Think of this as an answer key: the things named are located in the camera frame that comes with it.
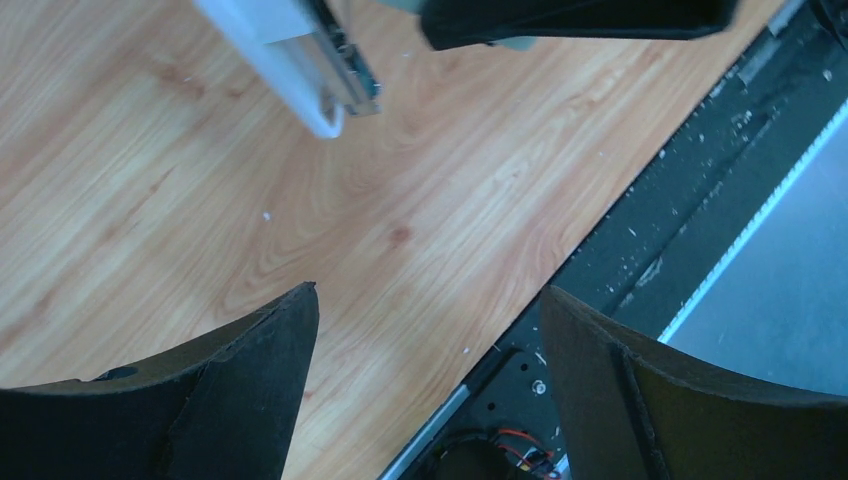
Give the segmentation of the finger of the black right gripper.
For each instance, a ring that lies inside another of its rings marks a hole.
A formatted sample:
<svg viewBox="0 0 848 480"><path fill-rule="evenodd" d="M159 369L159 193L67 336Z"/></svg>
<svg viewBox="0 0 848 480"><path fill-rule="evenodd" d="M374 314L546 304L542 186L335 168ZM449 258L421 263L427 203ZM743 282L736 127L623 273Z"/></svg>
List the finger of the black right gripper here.
<svg viewBox="0 0 848 480"><path fill-rule="evenodd" d="M432 49L518 37L692 40L727 29L726 0L426 1L419 26Z"/></svg>

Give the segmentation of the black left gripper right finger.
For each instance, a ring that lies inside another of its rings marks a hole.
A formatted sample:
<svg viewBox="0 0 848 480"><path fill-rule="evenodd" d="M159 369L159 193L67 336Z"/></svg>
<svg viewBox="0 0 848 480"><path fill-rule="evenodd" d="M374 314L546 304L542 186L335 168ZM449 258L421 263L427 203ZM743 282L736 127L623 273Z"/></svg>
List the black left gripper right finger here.
<svg viewBox="0 0 848 480"><path fill-rule="evenodd" d="M575 479L843 479L847 400L742 375L557 287L540 332Z"/></svg>

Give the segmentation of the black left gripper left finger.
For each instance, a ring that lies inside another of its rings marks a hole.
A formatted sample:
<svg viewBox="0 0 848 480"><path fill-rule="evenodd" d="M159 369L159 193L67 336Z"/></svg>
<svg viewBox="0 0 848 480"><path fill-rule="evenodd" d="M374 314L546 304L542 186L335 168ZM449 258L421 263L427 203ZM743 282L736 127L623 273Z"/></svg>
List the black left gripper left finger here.
<svg viewBox="0 0 848 480"><path fill-rule="evenodd" d="M319 327L313 283L159 354L1 393L5 479L278 479Z"/></svg>

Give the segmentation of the white and black stapler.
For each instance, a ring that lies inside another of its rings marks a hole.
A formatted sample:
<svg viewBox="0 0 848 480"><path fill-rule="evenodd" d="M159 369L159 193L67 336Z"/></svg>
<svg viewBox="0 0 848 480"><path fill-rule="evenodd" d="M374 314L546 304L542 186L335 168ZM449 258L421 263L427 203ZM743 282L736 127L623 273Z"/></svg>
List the white and black stapler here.
<svg viewBox="0 0 848 480"><path fill-rule="evenodd" d="M194 6L318 138L381 112L382 85L326 1L200 0Z"/></svg>

